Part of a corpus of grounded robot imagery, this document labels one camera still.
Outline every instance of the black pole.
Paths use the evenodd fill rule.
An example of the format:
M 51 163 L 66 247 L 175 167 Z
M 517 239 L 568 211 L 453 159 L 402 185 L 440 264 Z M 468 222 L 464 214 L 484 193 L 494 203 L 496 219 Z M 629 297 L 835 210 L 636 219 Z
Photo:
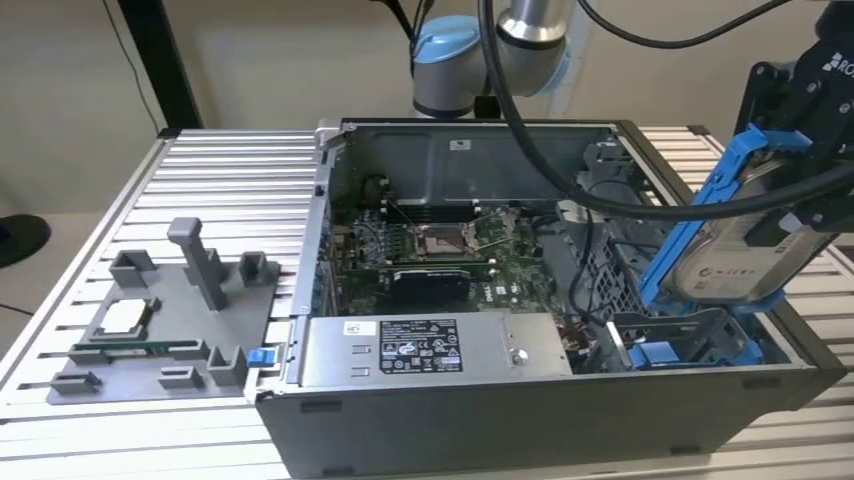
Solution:
M 203 128 L 162 0 L 119 0 L 170 128 Z

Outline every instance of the silver robot arm segment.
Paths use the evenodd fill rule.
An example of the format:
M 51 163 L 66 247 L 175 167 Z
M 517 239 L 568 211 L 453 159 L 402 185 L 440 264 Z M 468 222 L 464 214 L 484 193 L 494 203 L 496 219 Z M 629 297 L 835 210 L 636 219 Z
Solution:
M 538 93 L 569 62 L 565 0 L 514 0 L 498 18 L 501 55 L 516 95 Z M 486 64 L 474 17 L 454 15 L 425 24 L 417 41 L 414 106 L 437 118 L 458 118 L 489 94 Z

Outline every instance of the green circuit board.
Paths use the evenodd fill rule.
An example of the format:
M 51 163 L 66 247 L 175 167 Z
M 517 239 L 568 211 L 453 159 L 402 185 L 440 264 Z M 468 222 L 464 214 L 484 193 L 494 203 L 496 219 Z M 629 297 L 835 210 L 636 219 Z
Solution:
M 426 311 L 516 313 L 564 311 L 530 219 L 514 208 L 482 212 L 470 222 L 386 223 L 376 212 L 341 227 L 338 284 L 342 314 L 404 313 L 390 306 L 397 272 L 462 271 L 469 295 Z

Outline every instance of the aluminum extrusion table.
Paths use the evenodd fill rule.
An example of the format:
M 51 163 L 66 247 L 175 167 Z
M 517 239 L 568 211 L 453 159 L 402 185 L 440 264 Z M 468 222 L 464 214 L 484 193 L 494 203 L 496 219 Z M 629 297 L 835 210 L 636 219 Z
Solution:
M 642 129 L 697 190 L 721 155 L 685 127 Z M 282 264 L 266 336 L 289 335 L 292 295 L 316 172 L 313 131 L 185 131 L 159 139 L 57 287 L 0 362 L 0 478 L 289 478 L 256 408 L 243 398 L 94 405 L 46 403 L 111 286 L 107 266 L 122 249 L 179 262 L 166 239 L 177 216 L 206 222 L 206 245 L 223 260 L 264 250 Z M 854 370 L 854 264 L 835 247 L 787 287 L 788 298 Z M 265 382 L 265 373 L 254 380 Z M 797 412 L 763 417 L 709 456 L 650 459 L 445 479 L 854 478 L 854 374 Z

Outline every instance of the gray floor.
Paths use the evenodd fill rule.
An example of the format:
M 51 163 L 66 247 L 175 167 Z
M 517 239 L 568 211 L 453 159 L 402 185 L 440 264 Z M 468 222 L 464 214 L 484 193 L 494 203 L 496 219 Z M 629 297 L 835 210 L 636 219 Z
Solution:
M 35 311 L 78 253 L 101 213 L 43 215 L 54 235 L 46 247 L 23 262 L 0 268 L 0 303 Z M 0 357 L 30 317 L 0 308 Z

